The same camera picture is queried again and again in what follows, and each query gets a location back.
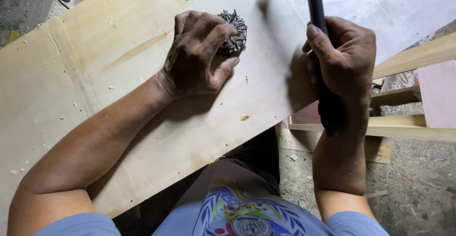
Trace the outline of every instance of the circular logo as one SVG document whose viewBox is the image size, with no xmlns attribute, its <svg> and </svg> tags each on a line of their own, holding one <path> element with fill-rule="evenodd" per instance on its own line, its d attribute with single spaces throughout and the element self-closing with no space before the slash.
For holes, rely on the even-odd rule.
<svg viewBox="0 0 456 236">
<path fill-rule="evenodd" d="M 240 215 L 231 220 L 231 228 L 237 236 L 269 236 L 271 225 L 257 216 Z"/>
</svg>

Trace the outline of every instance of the right hand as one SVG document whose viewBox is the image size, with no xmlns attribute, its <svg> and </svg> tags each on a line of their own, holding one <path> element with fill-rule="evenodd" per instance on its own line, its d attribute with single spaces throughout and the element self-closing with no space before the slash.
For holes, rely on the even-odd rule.
<svg viewBox="0 0 456 236">
<path fill-rule="evenodd" d="M 307 41 L 302 51 L 313 50 L 318 57 L 329 90 L 347 103 L 368 104 L 377 49 L 375 32 L 339 17 L 327 16 L 326 24 L 329 38 L 310 22 L 307 24 Z M 307 68 L 315 84 L 311 59 Z"/>
</svg>

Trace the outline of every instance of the hand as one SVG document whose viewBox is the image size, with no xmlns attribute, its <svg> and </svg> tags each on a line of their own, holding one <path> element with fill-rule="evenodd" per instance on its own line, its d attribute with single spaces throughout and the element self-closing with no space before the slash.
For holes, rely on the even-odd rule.
<svg viewBox="0 0 456 236">
<path fill-rule="evenodd" d="M 307 41 L 302 51 L 311 49 L 320 60 L 325 84 L 346 103 L 366 105 L 370 101 L 375 65 L 375 33 L 339 17 L 326 17 L 329 38 L 307 24 Z M 311 59 L 308 70 L 313 73 Z"/>
<path fill-rule="evenodd" d="M 160 71 L 162 85 L 173 98 L 217 93 L 240 59 L 230 58 L 211 71 L 211 61 L 228 37 L 237 35 L 233 25 L 206 12 L 176 15 L 174 42 Z"/>
</svg>

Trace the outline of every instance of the hammer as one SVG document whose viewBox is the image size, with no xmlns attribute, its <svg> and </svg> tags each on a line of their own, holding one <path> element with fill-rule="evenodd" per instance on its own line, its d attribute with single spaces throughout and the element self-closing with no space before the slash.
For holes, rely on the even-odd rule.
<svg viewBox="0 0 456 236">
<path fill-rule="evenodd" d="M 311 24 L 321 29 L 328 36 L 323 0 L 308 0 L 308 3 Z M 326 135 L 333 137 L 336 136 L 336 132 L 343 130 L 345 117 L 344 105 L 340 96 L 331 92 L 323 81 L 318 57 L 314 53 L 311 53 L 309 56 L 312 59 L 317 77 L 318 114 L 322 120 L 323 127 L 326 129 Z"/>
</svg>

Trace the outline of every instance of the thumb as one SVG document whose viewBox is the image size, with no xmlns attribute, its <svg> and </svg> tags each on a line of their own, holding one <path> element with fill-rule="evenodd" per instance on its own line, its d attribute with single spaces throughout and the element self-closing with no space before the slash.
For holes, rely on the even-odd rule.
<svg viewBox="0 0 456 236">
<path fill-rule="evenodd" d="M 328 60 L 335 55 L 335 49 L 328 36 L 312 24 L 307 26 L 307 41 L 320 60 Z"/>
<path fill-rule="evenodd" d="M 240 61 L 241 60 L 237 57 L 229 58 L 228 60 L 222 62 L 222 64 L 220 64 L 220 66 L 214 70 L 213 81 L 218 88 L 222 87 L 227 78 L 231 76 L 233 68 Z"/>
</svg>

